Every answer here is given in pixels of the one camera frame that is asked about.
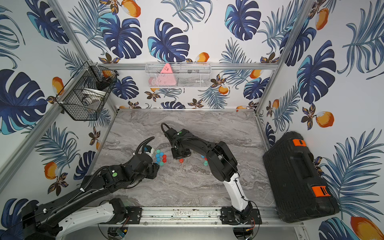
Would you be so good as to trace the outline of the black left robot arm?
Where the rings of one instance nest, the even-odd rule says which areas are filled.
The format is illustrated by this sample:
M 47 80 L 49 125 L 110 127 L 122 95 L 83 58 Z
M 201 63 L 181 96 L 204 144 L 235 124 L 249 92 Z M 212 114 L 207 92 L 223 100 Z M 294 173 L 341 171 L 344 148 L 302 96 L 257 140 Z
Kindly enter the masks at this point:
M 86 176 L 79 188 L 57 200 L 42 205 L 27 204 L 22 209 L 24 239 L 56 240 L 98 223 L 124 222 L 128 212 L 121 199 L 85 210 L 83 207 L 143 179 L 155 179 L 159 168 L 146 153 L 137 154 L 124 164 L 99 168 Z

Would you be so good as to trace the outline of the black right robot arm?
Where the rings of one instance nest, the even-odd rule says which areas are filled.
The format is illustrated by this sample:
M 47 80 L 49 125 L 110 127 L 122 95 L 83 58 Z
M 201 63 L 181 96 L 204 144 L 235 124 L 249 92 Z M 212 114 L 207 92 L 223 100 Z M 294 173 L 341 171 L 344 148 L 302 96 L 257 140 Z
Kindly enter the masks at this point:
M 207 159 L 212 175 L 224 184 L 231 199 L 232 212 L 229 217 L 221 216 L 222 222 L 228 225 L 248 223 L 253 210 L 252 202 L 243 191 L 238 162 L 228 145 L 223 141 L 213 143 L 203 140 L 185 129 L 176 131 L 169 128 L 163 133 L 171 144 L 174 159 L 184 159 L 195 151 Z

